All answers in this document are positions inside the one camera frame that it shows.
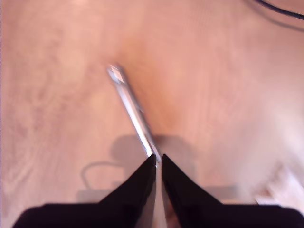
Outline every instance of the metal rod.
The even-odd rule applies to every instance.
[[[107,69],[107,72],[115,84],[116,90],[132,121],[132,124],[147,156],[150,157],[152,153],[154,153],[156,155],[157,163],[161,164],[161,153],[159,152],[157,145],[153,140],[150,129],[142,114],[142,109],[140,108],[135,96],[133,95],[122,69],[118,66],[110,66]]]

